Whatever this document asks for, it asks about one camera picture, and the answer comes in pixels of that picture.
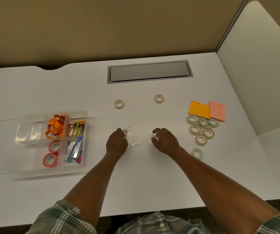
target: orange sticky note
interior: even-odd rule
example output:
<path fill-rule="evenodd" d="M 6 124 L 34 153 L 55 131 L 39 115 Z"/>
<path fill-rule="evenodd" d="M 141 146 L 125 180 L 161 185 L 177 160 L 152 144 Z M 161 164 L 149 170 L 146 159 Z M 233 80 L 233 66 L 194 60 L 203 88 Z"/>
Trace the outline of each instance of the orange sticky note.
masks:
<path fill-rule="evenodd" d="M 205 117 L 210 119 L 209 106 L 192 101 L 189 108 L 189 114 L 194 114 L 199 117 Z"/>
<path fill-rule="evenodd" d="M 210 112 L 209 115 L 212 118 L 216 118 L 219 121 L 225 121 L 225 106 L 224 104 L 214 101 L 209 102 Z"/>

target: pink sticky note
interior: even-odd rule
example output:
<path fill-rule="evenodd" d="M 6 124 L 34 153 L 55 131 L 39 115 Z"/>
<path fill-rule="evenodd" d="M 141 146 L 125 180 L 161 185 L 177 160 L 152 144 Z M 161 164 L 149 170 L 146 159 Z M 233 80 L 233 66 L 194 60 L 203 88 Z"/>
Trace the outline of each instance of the pink sticky note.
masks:
<path fill-rule="evenodd" d="M 216 118 L 219 121 L 225 121 L 224 104 L 210 101 L 209 102 L 209 116 L 212 118 Z"/>

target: plaid shirt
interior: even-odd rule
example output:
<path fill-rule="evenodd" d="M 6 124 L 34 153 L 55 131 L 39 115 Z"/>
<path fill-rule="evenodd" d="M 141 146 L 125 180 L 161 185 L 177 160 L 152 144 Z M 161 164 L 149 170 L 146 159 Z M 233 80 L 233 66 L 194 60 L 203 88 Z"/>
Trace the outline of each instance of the plaid shirt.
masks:
<path fill-rule="evenodd" d="M 184 221 L 161 212 L 138 217 L 121 226 L 116 234 L 210 234 L 200 219 Z M 57 201 L 42 212 L 27 234 L 88 233 L 97 234 L 96 229 L 82 220 L 80 210 L 67 201 Z M 256 234 L 280 234 L 280 215 L 271 218 L 259 227 Z"/>

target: orange ribbon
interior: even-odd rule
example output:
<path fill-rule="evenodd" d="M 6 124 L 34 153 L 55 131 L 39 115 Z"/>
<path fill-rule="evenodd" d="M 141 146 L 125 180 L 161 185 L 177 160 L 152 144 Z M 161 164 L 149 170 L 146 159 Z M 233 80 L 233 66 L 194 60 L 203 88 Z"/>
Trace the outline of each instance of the orange ribbon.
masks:
<path fill-rule="evenodd" d="M 65 120 L 65 114 L 61 116 L 54 115 L 54 117 L 50 119 L 47 127 L 47 132 L 45 133 L 47 138 L 52 138 L 51 136 L 48 136 L 49 133 L 53 133 L 57 137 L 62 137 L 64 120 Z"/>

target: desk surface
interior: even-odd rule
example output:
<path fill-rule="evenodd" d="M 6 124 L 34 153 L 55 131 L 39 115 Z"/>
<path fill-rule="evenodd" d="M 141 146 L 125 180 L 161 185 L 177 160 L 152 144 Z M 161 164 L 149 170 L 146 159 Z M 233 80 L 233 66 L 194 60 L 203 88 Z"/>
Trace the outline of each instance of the desk surface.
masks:
<path fill-rule="evenodd" d="M 109 65 L 175 60 L 188 60 L 194 77 L 107 84 Z M 154 101 L 156 94 L 164 96 L 163 103 Z M 124 101 L 121 110 L 114 107 L 118 99 Z M 102 216 L 203 206 L 181 169 L 150 140 L 154 128 L 165 127 L 187 151 L 197 147 L 185 120 L 192 100 L 226 105 L 226 121 L 202 147 L 203 161 L 263 199 L 280 199 L 280 184 L 215 53 L 76 63 L 51 71 L 2 68 L 0 158 L 7 156 L 18 125 L 11 119 L 25 113 L 86 109 L 91 117 L 87 170 L 103 157 L 107 138 L 117 127 L 132 125 L 141 142 L 128 148 L 116 165 Z M 82 176 L 13 181 L 0 175 L 0 226 L 32 223 Z"/>

